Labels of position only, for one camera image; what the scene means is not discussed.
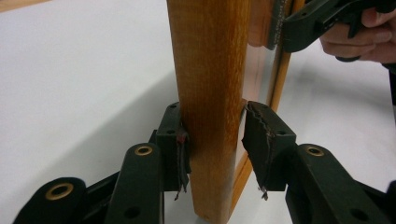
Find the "hand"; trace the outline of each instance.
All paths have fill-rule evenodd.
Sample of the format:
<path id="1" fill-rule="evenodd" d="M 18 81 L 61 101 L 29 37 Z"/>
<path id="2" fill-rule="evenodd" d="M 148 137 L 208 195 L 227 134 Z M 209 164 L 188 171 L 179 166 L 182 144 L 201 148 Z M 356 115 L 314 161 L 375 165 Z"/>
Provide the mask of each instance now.
<path id="1" fill-rule="evenodd" d="M 396 10 L 387 14 L 374 8 L 361 15 L 363 28 L 348 39 L 349 26 L 337 23 L 320 38 L 323 50 L 331 55 L 378 63 L 396 63 Z"/>

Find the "finger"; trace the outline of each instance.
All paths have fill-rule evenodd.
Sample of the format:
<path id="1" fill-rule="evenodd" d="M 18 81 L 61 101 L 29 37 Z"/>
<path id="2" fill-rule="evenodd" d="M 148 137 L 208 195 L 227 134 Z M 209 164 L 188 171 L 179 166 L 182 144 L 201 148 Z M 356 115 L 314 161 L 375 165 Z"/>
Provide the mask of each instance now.
<path id="1" fill-rule="evenodd" d="M 396 18 L 396 10 L 390 13 L 378 13 L 375 11 L 375 8 L 369 8 L 361 14 L 361 23 L 365 27 L 371 28 L 385 24 L 394 18 Z"/>
<path id="2" fill-rule="evenodd" d="M 396 63 L 396 45 L 390 42 L 378 44 L 373 50 L 361 55 L 363 61 L 373 61 L 378 63 Z"/>
<path id="3" fill-rule="evenodd" d="M 327 54 L 343 57 L 343 58 L 354 58 L 366 54 L 371 50 L 375 49 L 375 44 L 365 45 L 365 46 L 355 46 L 355 45 L 340 45 L 333 44 L 330 42 L 321 41 L 323 51 Z"/>
<path id="4" fill-rule="evenodd" d="M 320 39 L 333 44 L 367 46 L 390 41 L 392 32 L 388 27 L 362 28 L 353 38 L 347 38 L 349 25 L 335 24 Z"/>

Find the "white table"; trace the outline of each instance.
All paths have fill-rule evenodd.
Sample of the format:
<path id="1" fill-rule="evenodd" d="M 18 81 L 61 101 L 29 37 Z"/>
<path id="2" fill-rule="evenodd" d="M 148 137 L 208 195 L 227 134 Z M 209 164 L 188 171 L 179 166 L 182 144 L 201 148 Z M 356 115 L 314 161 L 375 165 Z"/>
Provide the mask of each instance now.
<path id="1" fill-rule="evenodd" d="M 0 14 L 0 223 L 43 184 L 89 186 L 177 101 L 165 1 L 50 1 Z M 280 117 L 331 150 L 352 176 L 385 190 L 396 179 L 387 71 L 339 63 L 318 43 L 292 57 Z M 167 223 L 204 223 L 191 193 L 166 193 Z M 284 193 L 261 200 L 252 175 L 230 223 L 288 223 Z"/>

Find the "white surface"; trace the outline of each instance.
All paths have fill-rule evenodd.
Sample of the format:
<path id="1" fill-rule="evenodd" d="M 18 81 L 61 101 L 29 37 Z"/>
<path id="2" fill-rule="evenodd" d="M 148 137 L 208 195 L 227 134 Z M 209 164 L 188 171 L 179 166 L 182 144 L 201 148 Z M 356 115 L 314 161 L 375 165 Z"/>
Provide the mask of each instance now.
<path id="1" fill-rule="evenodd" d="M 120 169 L 177 101 L 166 2 L 51 1 L 0 14 L 0 223 L 44 183 L 87 185 Z M 318 43 L 292 57 L 279 108 L 298 143 L 326 147 L 359 181 L 396 179 L 385 69 L 339 63 Z M 191 194 L 166 193 L 167 223 L 204 223 Z M 252 176 L 230 223 L 290 223 L 284 193 Z"/>

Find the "wooden post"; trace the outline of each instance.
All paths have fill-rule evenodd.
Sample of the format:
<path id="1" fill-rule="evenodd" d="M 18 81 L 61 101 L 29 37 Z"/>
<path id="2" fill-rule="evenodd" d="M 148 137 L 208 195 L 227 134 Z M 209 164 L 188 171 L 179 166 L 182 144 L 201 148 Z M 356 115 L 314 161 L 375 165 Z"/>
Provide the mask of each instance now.
<path id="1" fill-rule="evenodd" d="M 168 0 L 195 213 L 227 223 L 242 111 L 249 1 Z"/>

